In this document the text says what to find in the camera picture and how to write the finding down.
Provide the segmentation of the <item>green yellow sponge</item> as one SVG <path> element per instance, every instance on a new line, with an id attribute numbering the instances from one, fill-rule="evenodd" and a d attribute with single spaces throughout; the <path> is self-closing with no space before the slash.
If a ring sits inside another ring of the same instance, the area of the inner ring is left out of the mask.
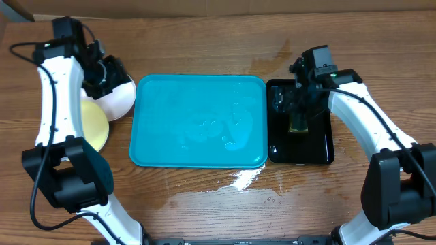
<path id="1" fill-rule="evenodd" d="M 288 131 L 290 133 L 307 133 L 309 131 L 307 126 L 307 120 L 304 114 L 290 114 L 289 122 L 290 125 Z"/>

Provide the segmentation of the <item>white plate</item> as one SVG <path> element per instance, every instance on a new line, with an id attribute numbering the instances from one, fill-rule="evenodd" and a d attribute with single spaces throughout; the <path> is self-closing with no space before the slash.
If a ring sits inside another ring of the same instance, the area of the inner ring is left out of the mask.
<path id="1" fill-rule="evenodd" d="M 117 86 L 110 94 L 99 99 L 89 97 L 82 88 L 81 99 L 97 104 L 104 111 L 108 121 L 118 120 L 131 110 L 136 100 L 136 84 L 130 75 L 128 78 L 129 82 Z"/>

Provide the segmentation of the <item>yellow-green plate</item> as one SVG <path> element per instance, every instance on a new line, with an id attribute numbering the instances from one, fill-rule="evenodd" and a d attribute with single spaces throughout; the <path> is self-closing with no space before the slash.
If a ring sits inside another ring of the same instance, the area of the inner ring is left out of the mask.
<path id="1" fill-rule="evenodd" d="M 109 122 L 104 111 L 96 103 L 82 100 L 81 119 L 84 138 L 99 152 L 109 136 Z"/>

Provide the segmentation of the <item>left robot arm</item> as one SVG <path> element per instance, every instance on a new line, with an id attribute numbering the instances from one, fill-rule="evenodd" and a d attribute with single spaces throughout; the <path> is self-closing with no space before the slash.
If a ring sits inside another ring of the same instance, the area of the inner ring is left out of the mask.
<path id="1" fill-rule="evenodd" d="M 75 221 L 84 218 L 107 244 L 147 244 L 141 223 L 114 194 L 108 162 L 86 140 L 81 105 L 90 102 L 108 120 L 128 113 L 136 85 L 119 58 L 106 54 L 98 39 L 87 42 L 90 29 L 71 17 L 52 21 L 54 37 L 35 43 L 29 62 L 42 86 L 42 114 L 35 147 L 22 153 L 22 166 L 54 208 Z"/>

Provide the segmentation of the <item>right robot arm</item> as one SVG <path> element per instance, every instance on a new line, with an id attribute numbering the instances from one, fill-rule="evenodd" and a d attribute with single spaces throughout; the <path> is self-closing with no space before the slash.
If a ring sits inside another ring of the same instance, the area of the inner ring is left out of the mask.
<path id="1" fill-rule="evenodd" d="M 435 215 L 435 146 L 400 130 L 353 69 L 339 69 L 328 46 L 303 52 L 289 79 L 266 85 L 268 156 L 274 163 L 330 164 L 331 116 L 356 138 L 369 160 L 362 209 L 329 235 L 298 244 L 391 244 L 407 226 Z"/>

